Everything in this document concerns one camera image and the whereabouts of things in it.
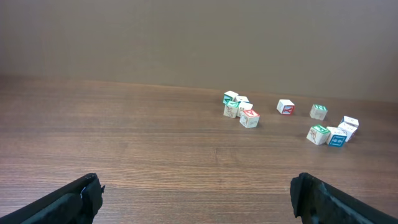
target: wood grain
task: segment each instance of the wood grain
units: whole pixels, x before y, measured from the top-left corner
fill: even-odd
[[[106,192],[95,223],[300,223],[290,180],[309,172],[398,217],[397,104],[244,92],[261,115],[246,129],[223,116],[222,94],[0,77],[0,216],[96,172]],[[309,117],[314,103],[325,121]],[[360,121],[343,148],[306,140],[343,115]]]

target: plain background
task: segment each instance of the plain background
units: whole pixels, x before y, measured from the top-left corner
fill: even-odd
[[[2,0],[0,74],[398,101],[396,0]]]

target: gray wall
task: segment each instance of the gray wall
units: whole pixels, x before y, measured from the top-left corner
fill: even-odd
[[[1,0],[0,73],[398,101],[397,0]]]

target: wooden table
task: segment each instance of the wooden table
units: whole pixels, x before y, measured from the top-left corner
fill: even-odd
[[[290,180],[309,172],[398,218],[398,104],[242,94],[255,129],[223,116],[221,90],[0,77],[0,216],[96,172],[95,223],[300,223]],[[343,115],[360,121],[344,147],[306,140]]]

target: cube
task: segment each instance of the cube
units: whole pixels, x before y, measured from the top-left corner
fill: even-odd
[[[245,96],[237,96],[234,101],[238,102],[238,103],[240,103],[240,102],[250,103],[249,99]]]
[[[340,128],[346,135],[346,142],[348,142],[349,140],[351,140],[351,138],[354,136],[354,133],[357,130],[357,127],[352,126],[346,122],[342,122],[338,125],[338,128]]]
[[[340,128],[326,127],[330,131],[330,135],[326,140],[329,146],[341,147],[346,142],[347,135]]]
[[[307,139],[316,145],[321,145],[326,142],[330,135],[330,131],[321,125],[315,125],[310,128]]]
[[[328,109],[326,109],[326,107],[323,105],[312,105],[312,109],[310,111],[310,117],[312,119],[319,119],[323,121],[323,119],[325,119],[327,112]]]
[[[233,91],[228,91],[224,93],[224,98],[223,98],[223,103],[226,105],[228,101],[234,101],[235,97],[237,97],[239,94],[233,92]]]
[[[290,100],[279,100],[276,109],[282,115],[292,115],[294,110],[294,103],[292,103]]]
[[[244,110],[239,122],[245,128],[255,128],[259,122],[260,115],[254,110]]]
[[[238,105],[239,103],[237,102],[233,102],[231,100],[228,101],[228,103],[225,104],[224,116],[236,118],[236,114],[238,113]]]
[[[238,109],[238,113],[237,113],[236,116],[240,117],[241,114],[242,114],[242,112],[243,112],[244,110],[251,110],[251,108],[253,108],[253,104],[251,104],[251,103],[246,103],[246,102],[241,102],[241,103],[239,104],[238,108],[239,108],[239,109]]]
[[[346,122],[349,125],[354,126],[355,128],[359,127],[359,121],[355,118],[350,118],[349,116],[344,116],[343,119],[340,121],[340,124]]]

